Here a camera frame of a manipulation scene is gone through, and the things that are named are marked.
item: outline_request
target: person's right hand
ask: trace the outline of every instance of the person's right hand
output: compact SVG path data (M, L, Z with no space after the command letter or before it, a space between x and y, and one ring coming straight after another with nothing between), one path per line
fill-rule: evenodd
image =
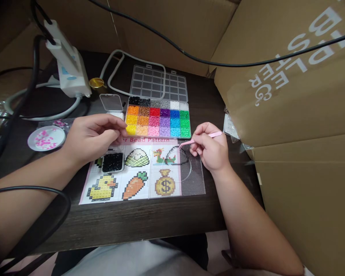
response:
M197 126L192 139L190 152L193 156L200 155L203 165L212 173L230 166L226 135L211 138L208 134L220 131L211 123L203 123Z

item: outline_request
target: black cable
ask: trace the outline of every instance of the black cable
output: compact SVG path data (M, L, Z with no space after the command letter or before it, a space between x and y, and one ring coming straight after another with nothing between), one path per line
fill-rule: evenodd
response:
M45 39L42 35L37 35L33 41L33 69L30 83L28 85L27 91L24 93L22 99L17 105L16 109L13 112L13 115L10 116L9 120L5 121L0 128L0 156L3 153L9 139L9 134L13 128L13 124L17 118L20 116L21 109L24 103L27 101L31 92L36 88L37 78L39 73L39 44L41 40Z
M14 67L14 68L9 68L9 69L5 69L3 71L0 71L0 76L9 73L9 72L13 72L13 71L18 71L18 70L26 70L26 69L33 69L33 67L30 66L21 66L21 67Z
M37 3L36 0L34 0L35 5L37 7L37 9L39 10L39 12L42 14L43 18L47 21L47 23L49 23L49 25L52 25L53 22L51 21L51 19L48 17L48 15L46 14L46 12L43 10L43 8L39 5L39 3Z
M57 222L57 224L37 243L37 245L34 248L31 248L30 250L26 250L23 253L21 253L18 257L16 257L15 259L13 259L12 261L10 261L9 263L7 263L6 265L4 265L3 267L0 268L0 274L3 274L5 271L7 271L8 269L10 269L11 267L13 267L14 265L16 265L17 263L19 263L22 259L24 259L25 257L27 257L34 249L36 249L39 245L41 245L42 243L44 243L49 237L52 236L53 233L56 232L56 230L59 229L59 227L64 223L64 221L66 220L66 217L69 214L70 211L70 207L71 207L71 200L70 197L65 194L63 191L61 190L57 190L54 188L49 188L49 187L42 187L42 186L14 186L14 187L6 187L6 188L1 188L0 189L0 193L1 192L8 192L8 191L16 191L16 190L42 190L42 191L47 191L47 192L53 192L56 193L58 195L60 195L61 197L64 198L65 202L66 202L66 207L65 207L65 211L63 212L63 215L61 216L61 219Z
M26 70L26 69L33 69L33 67L29 67L29 66L21 66L21 67L14 67L14 68L9 68L9 69L5 69L3 71L0 71L0 77L6 73L9 73L9 72L13 72L13 71L18 71L18 70ZM51 113L51 114L43 114L43 115L31 115L31 116L22 116L21 115L21 119L30 119L30 118L42 118L42 117L49 117L49 116L54 116L54 115L57 115L59 113L62 113L62 112L55 112L55 113ZM8 115L8 116L0 116L0 119L9 119L11 116Z
M50 43L52 45L56 45L56 42L55 42L53 36L50 34L50 32L38 20L37 13L36 13L36 6L39 6L39 4L36 4L35 0L31 0L31 13L32 13L34 21L36 22L37 26L39 27L41 32L44 34L44 36L47 38L47 40L50 41Z
M312 46L312 47L309 47L307 49L304 49L304 50L301 50L299 52L295 52L295 53L291 53L291 54L287 54L285 56L281 56L281 57L278 57L278 58L274 58L274 59L269 59L267 61L260 61L260 62L255 62L255 63L246 63L246 64L228 64L228 63L219 63L219 62L212 62L212 61L205 61L203 59L199 59L195 56L192 56L191 54L188 54L187 52L185 52L183 49L181 49L176 43L174 43L171 39L169 39L168 37L166 37L165 35L161 34L160 32L156 31L154 28L148 26L147 24L139 21L138 19L135 19L129 15L126 15L124 13L121 13L121 12L118 12L116 10L113 10L113 9L110 9L109 7L103 5L103 4L100 4L94 0L88 0L89 2L95 4L96 6L108 11L108 12L111 12L113 14L116 14L116 15L119 15L121 17L124 17L126 19L129 19L131 21L133 21L134 23L137 23L138 25L150 30L151 32L153 32L154 34L158 35L159 37L161 37L162 39L164 39L165 41L167 41L168 43L170 43L175 49L177 49L179 52L181 52L182 54L184 54L185 56L189 57L190 59L193 59L194 61L198 61L200 63L204 63L204 64L208 64L208 65L214 65L214 66L221 66L221 67L251 67L251 66L258 66L258 65L264 65L264 64L268 64L268 63L273 63L273 62L276 62L276 61L280 61L280 60L284 60L284 59L288 59L288 58L292 58L294 56L298 56L300 54L304 54L304 53L308 53L308 52L311 52L311 51L314 51L314 50L317 50L317 49L320 49L322 47L325 47L325 46L328 46L328 45L331 45L331 44L334 44L334 43L338 43L340 41L343 41L345 40L345 35L344 36L341 36L339 38L336 38L336 39L333 39L333 40L330 40L330 41L327 41L325 43L322 43L322 44L318 44L318 45L315 45L315 46Z

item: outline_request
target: wooden table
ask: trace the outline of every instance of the wooden table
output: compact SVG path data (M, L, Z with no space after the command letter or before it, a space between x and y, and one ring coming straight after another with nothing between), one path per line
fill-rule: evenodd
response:
M108 54L81 52L88 78L98 77ZM112 60L105 76L109 76L117 61ZM114 77L112 85L129 91L135 60L125 58ZM43 82L57 71L53 62L43 73ZM213 79L177 72L186 77L192 131L202 122L212 122L223 128L224 102ZM128 97L120 95L122 101ZM28 104L28 115L61 112L72 104L59 89L43 88L34 92ZM78 117L105 113L98 95L83 99L80 106L69 116ZM36 129L37 123L19 120L11 134L7 148L0 159L0 178L36 160L46 153L33 152L26 140ZM230 162L240 178L263 206L255 167L247 153L241 152L241 143L232 143L228 138ZM209 171L203 168L205 195L174 197L153 200L132 200L105 204L78 205L87 175L88 165L73 177L64 191L70 195L72 207L68 218L60 229L34 253L72 250L92 246L110 245L162 237L224 230L225 221L221 212L215 183ZM15 256L43 236L58 220L64 208L61 198L56 198L35 222L11 253Z

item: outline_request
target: tweezers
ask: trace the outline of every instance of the tweezers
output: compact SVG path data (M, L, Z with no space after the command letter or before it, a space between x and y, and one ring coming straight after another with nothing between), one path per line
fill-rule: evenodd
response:
M214 133L208 134L208 136L210 136L211 138L213 138L213 137L219 136L219 135L221 135L221 134L222 134L222 132L221 132L221 131L218 131L218 132L214 132ZM188 141L188 142L181 143L181 144L179 145L179 149L181 149L181 147L184 146L184 145L189 145L189 144L192 144L192 143L194 143L194 142L195 142L195 141L192 139L192 140L190 140L190 141Z

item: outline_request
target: cardboard wall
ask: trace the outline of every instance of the cardboard wall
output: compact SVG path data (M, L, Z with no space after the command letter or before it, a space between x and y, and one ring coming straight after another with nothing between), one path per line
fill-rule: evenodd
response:
M345 135L255 148L266 212L314 275L345 275Z
M268 60L338 35L345 35L343 0L245 0L212 61ZM280 66L217 68L216 86L243 143L257 147L345 134L345 41ZM250 82L256 75L259 81Z
M205 76L208 66L179 53L163 39L141 26L88 1L39 0L47 14L78 49L111 53L122 48L139 58ZM108 5L107 0L100 0ZM227 0L117 0L112 8L124 12L163 33L185 51L210 60L237 4Z
M212 61L263 61L342 35L344 0L243 0ZM218 67L215 84L255 147L267 213L314 275L345 275L345 41Z

